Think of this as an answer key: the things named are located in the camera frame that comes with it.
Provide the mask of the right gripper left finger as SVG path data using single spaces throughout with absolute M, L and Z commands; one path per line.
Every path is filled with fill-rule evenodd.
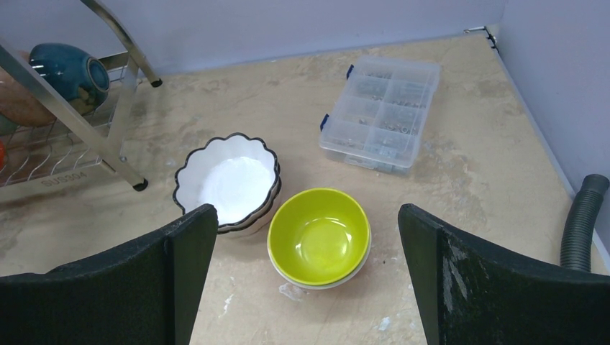
M 1 278 L 3 344 L 188 344 L 217 237 L 203 205 L 45 274 Z

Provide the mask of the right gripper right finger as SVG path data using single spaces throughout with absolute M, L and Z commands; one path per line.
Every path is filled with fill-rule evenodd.
M 398 225 L 428 344 L 607 344 L 609 277 L 533 259 L 407 203 Z

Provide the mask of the white fluted bowl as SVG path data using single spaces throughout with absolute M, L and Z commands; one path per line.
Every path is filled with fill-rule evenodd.
M 263 210 L 257 215 L 251 216 L 244 224 L 234 229 L 218 230 L 218 235 L 227 238 L 239 238 L 252 235 L 258 232 L 264 225 L 268 224 L 280 206 L 282 191 L 282 180 L 278 180 L 276 189 L 273 191 L 272 198 L 266 203 Z
M 173 201 L 183 214 L 210 204 L 217 210 L 218 230 L 234 229 L 263 210 L 279 179 L 275 151 L 259 137 L 235 132 L 187 154 L 175 173 Z

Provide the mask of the lime green bowl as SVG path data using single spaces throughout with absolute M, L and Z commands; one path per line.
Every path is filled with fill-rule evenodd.
M 312 188 L 279 207 L 269 226 L 267 248 L 284 279 L 301 288 L 323 290 L 359 271 L 371 239 L 368 217 L 352 196 Z

